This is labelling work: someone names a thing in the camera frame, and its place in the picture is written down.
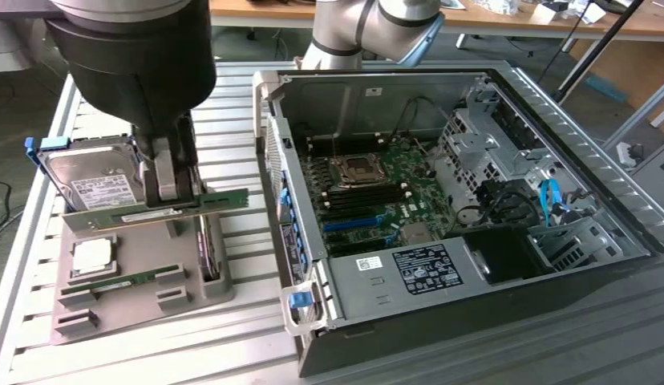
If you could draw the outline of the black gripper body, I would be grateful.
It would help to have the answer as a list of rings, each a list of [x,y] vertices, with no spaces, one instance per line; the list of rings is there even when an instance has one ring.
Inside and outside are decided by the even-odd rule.
[[[190,143],[187,112],[215,84],[205,1],[57,1],[51,32],[83,97],[135,127],[141,148]]]

